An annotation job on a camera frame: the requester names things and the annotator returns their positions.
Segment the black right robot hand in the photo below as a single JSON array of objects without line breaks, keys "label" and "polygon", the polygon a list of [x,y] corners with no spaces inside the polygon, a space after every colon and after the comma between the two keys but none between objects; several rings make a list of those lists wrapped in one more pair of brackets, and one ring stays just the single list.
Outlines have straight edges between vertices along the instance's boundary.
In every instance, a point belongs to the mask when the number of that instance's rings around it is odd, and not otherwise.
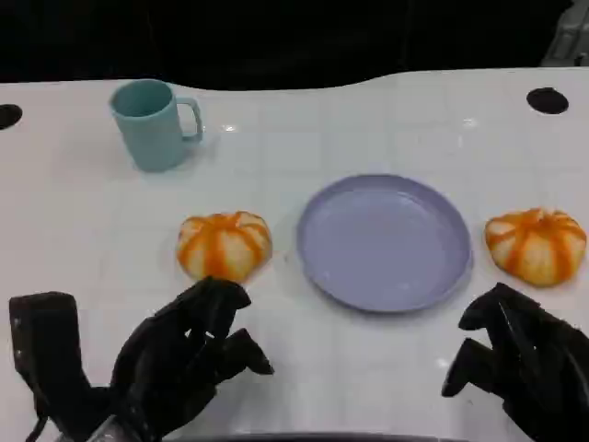
[{"label": "black right robot hand", "polygon": [[474,299],[463,331],[483,329],[491,344],[461,344],[442,394],[467,384],[502,399],[502,408],[535,441],[588,438],[588,338],[535,300],[503,283]]}]

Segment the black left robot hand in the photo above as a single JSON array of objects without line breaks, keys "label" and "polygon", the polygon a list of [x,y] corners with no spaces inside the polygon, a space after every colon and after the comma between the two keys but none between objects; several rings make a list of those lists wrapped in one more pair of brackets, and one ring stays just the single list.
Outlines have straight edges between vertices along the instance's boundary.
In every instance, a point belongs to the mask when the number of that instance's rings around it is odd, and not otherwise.
[{"label": "black left robot hand", "polygon": [[120,418],[142,441],[160,441],[192,421],[218,386],[245,370],[273,368],[246,329],[232,331],[251,303],[245,289],[206,277],[145,319],[119,352],[110,381]]}]

